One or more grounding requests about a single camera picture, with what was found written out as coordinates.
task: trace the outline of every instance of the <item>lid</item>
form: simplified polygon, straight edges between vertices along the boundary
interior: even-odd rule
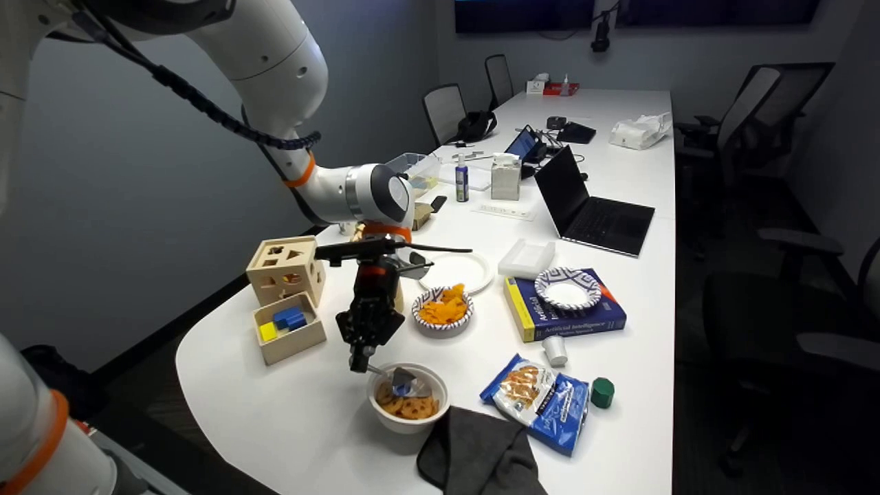
[[[594,394],[592,394],[594,406],[608,410],[609,399],[614,399],[614,381],[605,376],[594,379]]]

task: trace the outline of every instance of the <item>blue snack bag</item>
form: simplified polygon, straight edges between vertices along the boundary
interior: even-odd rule
[[[515,354],[479,397],[524,424],[535,439],[572,457],[586,424],[586,381]]]

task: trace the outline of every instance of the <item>black laptop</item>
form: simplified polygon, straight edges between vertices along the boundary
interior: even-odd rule
[[[653,210],[592,197],[572,148],[559,152],[539,172],[539,189],[560,236],[622,252],[640,252]]]

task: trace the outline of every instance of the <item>box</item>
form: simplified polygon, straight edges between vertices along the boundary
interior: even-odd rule
[[[277,236],[263,240],[251,263],[246,281],[260,306],[307,291],[319,306],[325,291],[325,263],[312,259],[312,236]]]
[[[545,342],[548,335],[586,335],[627,326],[627,311],[608,291],[594,269],[582,269],[601,287],[601,299],[586,311],[560,311],[548,306],[531,277],[505,277],[505,299],[515,311],[523,342]]]
[[[528,97],[545,97],[545,79],[528,79],[524,82]]]
[[[519,240],[501,262],[498,273],[508,277],[535,277],[542,274],[554,259],[553,241],[531,241]]]
[[[519,168],[493,168],[493,201],[519,201]]]
[[[306,314],[306,325],[290,329],[290,333],[281,333],[275,342],[260,342],[257,335],[257,326],[263,321],[271,321],[271,317],[277,311],[285,311],[285,309],[296,309]],[[321,320],[315,317],[312,311],[312,302],[306,291],[295,295],[295,296],[285,296],[285,299],[275,299],[268,306],[260,306],[255,314],[252,314],[252,339],[257,344],[257,353],[263,354],[263,362],[271,366],[284,357],[290,357],[307,347],[315,347],[321,342],[326,342],[326,333],[325,333],[325,325]]]

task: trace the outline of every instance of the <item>bowl of cereal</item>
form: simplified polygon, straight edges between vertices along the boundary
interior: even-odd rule
[[[464,287],[428,288],[416,299],[416,325],[428,335],[457,335],[473,317],[473,302]]]
[[[395,390],[394,370],[413,375],[409,390]],[[395,434],[417,434],[432,428],[449,410],[444,381],[416,362],[383,366],[372,375],[369,405],[376,420]]]

